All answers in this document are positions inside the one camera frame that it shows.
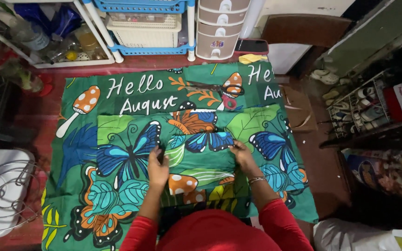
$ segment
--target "white wall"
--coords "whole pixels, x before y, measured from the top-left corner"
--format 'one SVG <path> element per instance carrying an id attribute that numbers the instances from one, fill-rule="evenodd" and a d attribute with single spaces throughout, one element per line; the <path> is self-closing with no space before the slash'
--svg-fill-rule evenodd
<path id="1" fill-rule="evenodd" d="M 355 0 L 266 0 L 256 27 L 265 27 L 266 15 L 317 14 L 341 16 Z M 275 74 L 286 74 L 310 48 L 300 44 L 274 44 L 269 47 L 269 61 Z"/>

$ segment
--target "drawer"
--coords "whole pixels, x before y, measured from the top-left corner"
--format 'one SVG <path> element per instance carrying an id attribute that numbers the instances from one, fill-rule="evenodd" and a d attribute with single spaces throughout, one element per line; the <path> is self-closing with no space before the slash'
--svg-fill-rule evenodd
<path id="1" fill-rule="evenodd" d="M 242 24 L 246 11 L 238 13 L 216 13 L 205 9 L 198 9 L 198 21 L 211 26 L 236 26 Z"/>
<path id="2" fill-rule="evenodd" d="M 222 13 L 247 9 L 251 0 L 200 0 L 199 6 Z"/>
<path id="3" fill-rule="evenodd" d="M 210 26 L 203 23 L 198 23 L 198 31 L 216 37 L 231 36 L 240 33 L 243 24 L 237 26 Z"/>
<path id="4" fill-rule="evenodd" d="M 223 34 L 223 27 L 218 27 L 220 32 L 217 35 Z M 230 36 L 211 36 L 200 31 L 197 32 L 197 46 L 195 54 L 202 59 L 223 60 L 232 57 L 237 44 L 239 30 L 237 34 Z"/>

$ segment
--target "hand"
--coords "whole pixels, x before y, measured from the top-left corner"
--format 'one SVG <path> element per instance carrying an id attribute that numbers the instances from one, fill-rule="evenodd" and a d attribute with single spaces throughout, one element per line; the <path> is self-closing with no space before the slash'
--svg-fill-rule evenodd
<path id="1" fill-rule="evenodd" d="M 156 146 L 148 156 L 148 177 L 150 178 L 150 188 L 164 189 L 169 176 L 168 157 L 165 156 L 161 163 L 158 161 L 158 155 L 162 152 Z"/>
<path id="2" fill-rule="evenodd" d="M 260 171 L 252 157 L 251 151 L 243 142 L 234 140 L 234 146 L 229 146 L 229 149 L 233 154 L 235 154 L 237 163 L 248 178 L 263 176 L 263 173 Z"/>

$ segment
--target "smartphone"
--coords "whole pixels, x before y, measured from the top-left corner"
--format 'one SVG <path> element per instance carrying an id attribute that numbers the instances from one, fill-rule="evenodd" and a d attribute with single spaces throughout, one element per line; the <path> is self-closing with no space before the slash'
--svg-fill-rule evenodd
<path id="1" fill-rule="evenodd" d="M 266 55 L 268 54 L 268 52 L 269 52 L 269 46 L 266 40 L 238 39 L 234 53 Z"/>

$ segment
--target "person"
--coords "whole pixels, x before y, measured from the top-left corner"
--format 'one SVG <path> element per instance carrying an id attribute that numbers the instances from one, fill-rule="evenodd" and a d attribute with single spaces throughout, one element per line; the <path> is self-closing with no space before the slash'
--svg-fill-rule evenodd
<path id="1" fill-rule="evenodd" d="M 119 250 L 312 251 L 293 215 L 256 165 L 249 148 L 234 141 L 230 150 L 249 179 L 264 232 L 246 225 L 231 213 L 206 209 L 177 221 L 156 244 L 160 196 L 169 177 L 168 157 L 160 164 L 157 156 L 161 150 L 156 147 L 148 159 L 150 186 Z"/>

